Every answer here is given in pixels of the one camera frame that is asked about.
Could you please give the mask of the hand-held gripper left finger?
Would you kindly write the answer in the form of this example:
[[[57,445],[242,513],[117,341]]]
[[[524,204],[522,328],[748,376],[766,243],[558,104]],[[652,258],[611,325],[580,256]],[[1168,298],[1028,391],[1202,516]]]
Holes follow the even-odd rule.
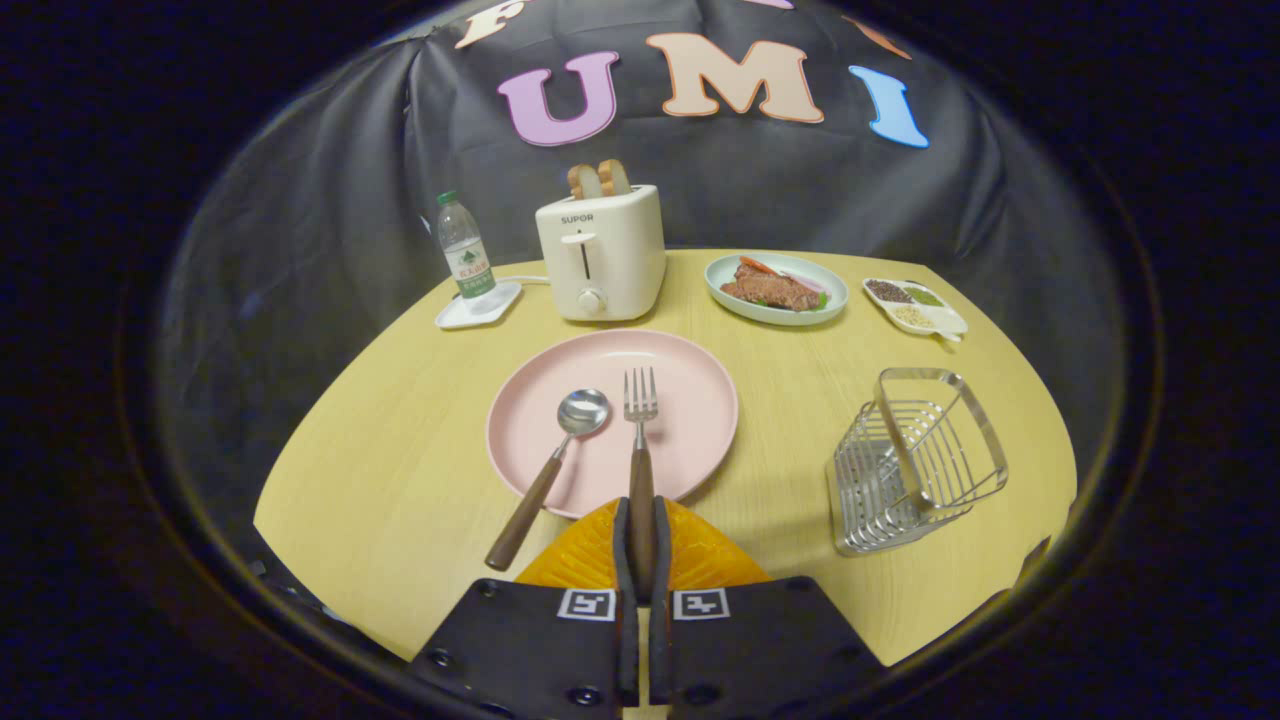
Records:
[[[484,719],[618,719],[639,702],[628,501],[576,521],[517,582],[475,580],[410,673]]]

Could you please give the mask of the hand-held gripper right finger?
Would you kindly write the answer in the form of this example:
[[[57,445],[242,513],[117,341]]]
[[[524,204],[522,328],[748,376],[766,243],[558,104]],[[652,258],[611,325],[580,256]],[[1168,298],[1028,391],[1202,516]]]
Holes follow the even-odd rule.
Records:
[[[649,702],[671,719],[822,719],[887,673],[819,583],[774,579],[710,523],[654,502]]]

